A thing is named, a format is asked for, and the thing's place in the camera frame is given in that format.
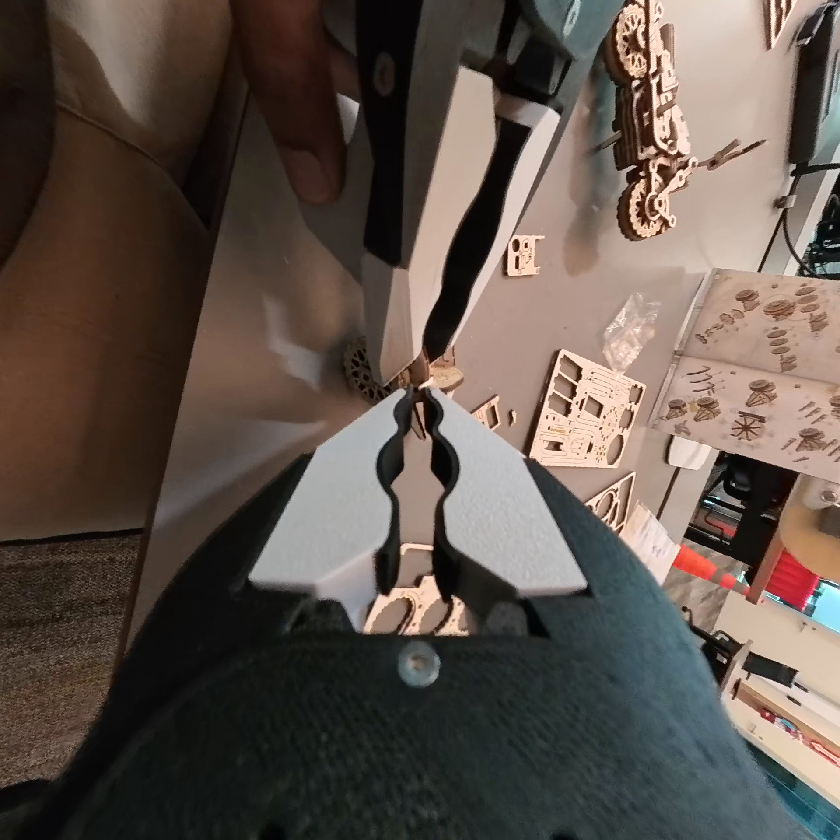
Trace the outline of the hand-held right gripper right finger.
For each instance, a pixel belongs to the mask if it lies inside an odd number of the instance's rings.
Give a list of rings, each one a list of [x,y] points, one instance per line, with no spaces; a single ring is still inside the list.
[[[423,394],[434,512],[433,573],[486,634],[567,634],[589,596],[588,512],[545,469],[431,388]]]

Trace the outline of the small wooden boat model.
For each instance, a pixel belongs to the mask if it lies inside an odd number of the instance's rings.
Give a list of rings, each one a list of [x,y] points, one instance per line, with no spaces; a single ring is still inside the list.
[[[410,383],[408,371],[400,373],[392,382],[379,383],[373,376],[369,362],[365,337],[354,339],[346,345],[342,369],[344,379],[353,394],[365,402],[377,404],[395,389],[408,386]],[[445,393],[451,393],[464,382],[463,372],[455,365],[455,353],[451,351],[439,357],[429,365],[429,377],[434,378],[435,387]]]

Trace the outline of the grey desk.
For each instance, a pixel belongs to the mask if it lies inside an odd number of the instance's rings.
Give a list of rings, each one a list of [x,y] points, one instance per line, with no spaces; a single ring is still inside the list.
[[[669,471],[643,447],[646,417],[708,270],[754,271],[768,248],[789,172],[793,39],[816,5],[797,2],[767,50],[762,2],[664,2],[692,152],[705,160],[733,139],[767,143],[695,172],[672,200],[675,228],[648,241],[621,234],[625,176],[611,150],[592,153],[614,116],[614,86],[598,62],[519,226],[544,236],[541,274],[509,279],[496,268],[456,340],[465,373],[456,398],[470,410],[498,394],[500,434],[522,448],[553,353],[600,361],[604,330],[629,296],[662,302],[655,336],[630,369],[647,393],[620,469],[557,471],[582,498],[634,469],[646,504],[662,499]],[[250,102],[128,638],[222,521],[364,410],[341,372],[344,347],[362,332],[361,292],[307,230]]]

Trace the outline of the person's left hand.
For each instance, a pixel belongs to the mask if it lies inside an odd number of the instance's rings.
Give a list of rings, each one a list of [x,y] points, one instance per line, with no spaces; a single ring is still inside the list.
[[[324,27],[316,1],[231,1],[250,92],[292,191],[320,206],[341,195],[347,152],[338,95],[358,100],[355,58]]]

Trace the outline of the wooden offcut round holes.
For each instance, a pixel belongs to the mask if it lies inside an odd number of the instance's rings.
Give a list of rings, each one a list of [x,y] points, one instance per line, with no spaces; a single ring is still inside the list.
[[[535,277],[540,273],[536,249],[544,240],[540,235],[514,235],[509,240],[505,256],[506,277]]]

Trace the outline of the large slotted wooden puzzle sheet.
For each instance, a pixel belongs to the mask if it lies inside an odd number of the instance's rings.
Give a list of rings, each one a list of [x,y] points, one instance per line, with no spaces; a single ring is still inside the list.
[[[528,456],[551,468],[618,467],[646,385],[558,350],[532,424]]]

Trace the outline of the wooden puzzle sheet gear cutouts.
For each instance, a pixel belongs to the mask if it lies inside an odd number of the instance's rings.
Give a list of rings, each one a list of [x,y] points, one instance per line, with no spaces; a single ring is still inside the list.
[[[466,606],[453,596],[446,601],[432,573],[429,544],[404,542],[400,546],[397,585],[388,595],[378,595],[363,626],[365,634],[402,636],[467,636]]]

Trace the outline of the white paper leaflet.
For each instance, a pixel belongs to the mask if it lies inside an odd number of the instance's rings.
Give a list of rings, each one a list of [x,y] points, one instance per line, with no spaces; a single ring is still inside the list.
[[[640,501],[628,516],[621,539],[661,586],[676,560],[679,544]]]

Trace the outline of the orange traffic cone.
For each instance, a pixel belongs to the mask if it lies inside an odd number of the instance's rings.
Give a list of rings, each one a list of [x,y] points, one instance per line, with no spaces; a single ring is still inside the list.
[[[681,543],[672,568],[715,586],[748,596],[750,587],[689,546]]]

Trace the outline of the small wooden lever part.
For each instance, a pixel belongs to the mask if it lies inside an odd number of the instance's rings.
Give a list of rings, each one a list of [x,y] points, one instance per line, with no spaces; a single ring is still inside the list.
[[[762,139],[747,145],[742,145],[740,140],[735,139],[728,143],[724,148],[714,153],[711,157],[705,159],[704,161],[700,161],[697,164],[697,169],[705,169],[709,172],[714,172],[720,169],[723,165],[735,161],[752,151],[756,151],[766,143],[767,140]]]

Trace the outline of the clear plastic parts bag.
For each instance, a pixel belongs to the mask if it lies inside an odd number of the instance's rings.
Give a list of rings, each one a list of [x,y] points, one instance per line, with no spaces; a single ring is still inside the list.
[[[606,327],[602,352],[607,366],[624,374],[646,344],[655,336],[662,302],[636,292],[631,295]]]

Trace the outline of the assembly instruction booklet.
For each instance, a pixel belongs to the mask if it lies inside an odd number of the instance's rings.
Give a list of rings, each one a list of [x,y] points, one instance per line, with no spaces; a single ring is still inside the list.
[[[838,324],[838,280],[712,269],[648,425],[838,483]]]

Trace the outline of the narrow wooden puzzle sheet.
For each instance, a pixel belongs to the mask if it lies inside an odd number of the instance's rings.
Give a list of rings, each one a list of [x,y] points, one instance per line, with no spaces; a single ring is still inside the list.
[[[797,1],[762,1],[767,50],[778,43]]]

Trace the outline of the black power adapter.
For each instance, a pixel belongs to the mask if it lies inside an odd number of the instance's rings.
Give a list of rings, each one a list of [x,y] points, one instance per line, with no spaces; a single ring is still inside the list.
[[[839,138],[839,2],[817,7],[799,28],[789,162],[827,163]]]

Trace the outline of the person's beige trousers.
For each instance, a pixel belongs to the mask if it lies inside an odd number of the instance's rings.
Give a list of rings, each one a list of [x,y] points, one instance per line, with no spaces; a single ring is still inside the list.
[[[2,541],[132,530],[212,255],[184,191],[229,2],[2,2]]]

